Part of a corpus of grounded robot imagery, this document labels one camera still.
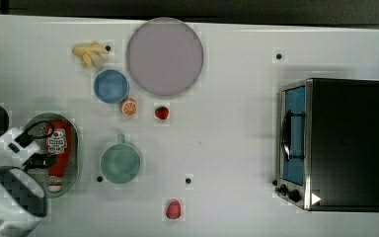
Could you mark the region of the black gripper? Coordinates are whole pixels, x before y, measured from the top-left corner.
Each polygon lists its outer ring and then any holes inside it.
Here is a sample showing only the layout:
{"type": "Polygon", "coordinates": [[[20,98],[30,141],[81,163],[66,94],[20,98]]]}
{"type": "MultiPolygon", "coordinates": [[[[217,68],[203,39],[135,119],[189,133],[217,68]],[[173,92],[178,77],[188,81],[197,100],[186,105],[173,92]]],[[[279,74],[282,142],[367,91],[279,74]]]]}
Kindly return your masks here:
{"type": "Polygon", "coordinates": [[[37,154],[35,153],[24,164],[24,170],[30,169],[48,169],[56,164],[54,154],[37,154]]]}

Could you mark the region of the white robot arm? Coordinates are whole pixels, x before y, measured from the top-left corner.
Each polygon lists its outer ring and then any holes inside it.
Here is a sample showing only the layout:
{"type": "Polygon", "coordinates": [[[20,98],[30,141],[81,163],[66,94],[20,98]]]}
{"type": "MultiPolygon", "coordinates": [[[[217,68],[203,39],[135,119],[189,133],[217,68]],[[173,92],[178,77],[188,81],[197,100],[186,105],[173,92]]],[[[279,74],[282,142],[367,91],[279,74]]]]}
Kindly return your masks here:
{"type": "Polygon", "coordinates": [[[22,145],[23,134],[14,127],[0,136],[0,237],[27,237],[47,216],[44,187],[25,171],[39,145],[22,145]]]}

